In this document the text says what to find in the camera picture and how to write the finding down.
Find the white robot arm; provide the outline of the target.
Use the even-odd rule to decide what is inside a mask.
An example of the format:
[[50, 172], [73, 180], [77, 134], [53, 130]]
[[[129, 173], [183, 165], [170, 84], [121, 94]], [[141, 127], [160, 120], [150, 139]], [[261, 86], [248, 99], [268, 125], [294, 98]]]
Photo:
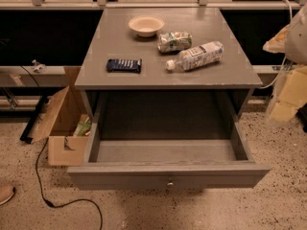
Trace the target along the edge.
[[284, 53], [295, 64], [293, 70], [281, 70], [274, 84], [267, 118], [277, 126], [289, 122], [307, 104], [307, 5], [264, 44], [263, 50]]

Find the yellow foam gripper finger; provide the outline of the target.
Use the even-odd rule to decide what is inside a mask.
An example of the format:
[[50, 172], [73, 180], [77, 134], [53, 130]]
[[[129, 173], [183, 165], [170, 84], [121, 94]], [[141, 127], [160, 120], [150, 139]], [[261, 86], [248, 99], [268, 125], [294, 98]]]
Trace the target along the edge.
[[307, 68], [282, 71], [273, 88], [266, 111], [268, 125], [282, 125], [307, 104]]

